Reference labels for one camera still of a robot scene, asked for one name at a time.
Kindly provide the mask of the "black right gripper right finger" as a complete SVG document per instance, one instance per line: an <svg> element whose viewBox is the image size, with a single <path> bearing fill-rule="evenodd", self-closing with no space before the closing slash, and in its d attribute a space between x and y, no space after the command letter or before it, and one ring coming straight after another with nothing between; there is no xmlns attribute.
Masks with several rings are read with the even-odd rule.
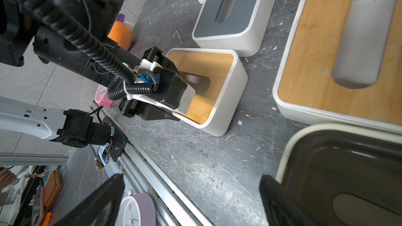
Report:
<svg viewBox="0 0 402 226"><path fill-rule="evenodd" d="M270 175L263 175L259 191L269 226L322 226L305 206Z"/></svg>

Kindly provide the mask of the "bamboo lid tissue box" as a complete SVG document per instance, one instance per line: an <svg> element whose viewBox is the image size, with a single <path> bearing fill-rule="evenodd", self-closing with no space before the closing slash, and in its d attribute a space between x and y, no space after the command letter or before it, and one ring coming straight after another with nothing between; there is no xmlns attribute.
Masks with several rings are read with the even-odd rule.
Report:
<svg viewBox="0 0 402 226"><path fill-rule="evenodd" d="M194 96L188 112L174 116L212 136L224 135L248 81L238 54L225 49L174 48L166 56L181 74L210 80L208 90Z"/></svg>
<svg viewBox="0 0 402 226"><path fill-rule="evenodd" d="M402 131L402 0L300 0L273 87L281 114Z"/></svg>

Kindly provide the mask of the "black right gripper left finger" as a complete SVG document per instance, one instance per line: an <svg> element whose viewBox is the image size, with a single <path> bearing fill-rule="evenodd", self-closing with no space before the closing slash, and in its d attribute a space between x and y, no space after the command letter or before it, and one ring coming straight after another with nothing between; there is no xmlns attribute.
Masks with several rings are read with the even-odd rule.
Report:
<svg viewBox="0 0 402 226"><path fill-rule="evenodd" d="M124 190L124 176L115 174L54 225L114 226Z"/></svg>

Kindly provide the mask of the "grey lid tissue box front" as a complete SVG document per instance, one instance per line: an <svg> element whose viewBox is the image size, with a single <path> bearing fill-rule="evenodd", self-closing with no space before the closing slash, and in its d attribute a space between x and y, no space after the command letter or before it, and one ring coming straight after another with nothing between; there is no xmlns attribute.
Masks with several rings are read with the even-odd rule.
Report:
<svg viewBox="0 0 402 226"><path fill-rule="evenodd" d="M240 57L262 45L275 0L205 0L192 32L204 49L234 50Z"/></svg>

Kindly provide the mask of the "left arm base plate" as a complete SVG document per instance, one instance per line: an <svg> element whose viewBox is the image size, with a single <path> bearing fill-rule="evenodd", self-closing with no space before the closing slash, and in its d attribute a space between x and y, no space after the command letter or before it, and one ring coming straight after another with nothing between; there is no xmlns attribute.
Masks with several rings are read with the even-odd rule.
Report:
<svg viewBox="0 0 402 226"><path fill-rule="evenodd" d="M114 134L111 140L112 144L110 146L110 149L108 150L108 154L113 159L113 161L116 162L118 158L122 155L126 144L129 142L129 139L109 117L105 116L103 118L103 123L112 126L114 130Z"/></svg>

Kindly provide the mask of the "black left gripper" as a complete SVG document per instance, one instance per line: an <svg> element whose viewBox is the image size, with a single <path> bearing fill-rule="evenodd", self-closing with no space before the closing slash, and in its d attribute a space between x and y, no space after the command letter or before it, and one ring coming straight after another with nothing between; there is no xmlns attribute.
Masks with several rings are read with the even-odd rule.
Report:
<svg viewBox="0 0 402 226"><path fill-rule="evenodd" d="M162 54L162 50L154 46L146 50L143 54L143 58L150 62L157 62L163 68L175 71L178 73L178 69L175 64ZM127 100L123 99L119 104L120 113L128 118L133 118L134 116L139 116L142 120L173 120L180 121L179 118L175 117L169 111L145 103L139 100Z"/></svg>

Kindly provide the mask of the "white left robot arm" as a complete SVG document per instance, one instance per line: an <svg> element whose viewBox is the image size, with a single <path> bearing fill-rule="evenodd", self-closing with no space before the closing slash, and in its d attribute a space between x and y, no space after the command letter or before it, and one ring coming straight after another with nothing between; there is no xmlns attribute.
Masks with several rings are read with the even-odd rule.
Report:
<svg viewBox="0 0 402 226"><path fill-rule="evenodd" d="M109 37L124 0L1 0L1 62L24 65L29 44L44 63L107 87L111 100L144 95L135 115L174 120L186 83L153 47L138 58Z"/></svg>

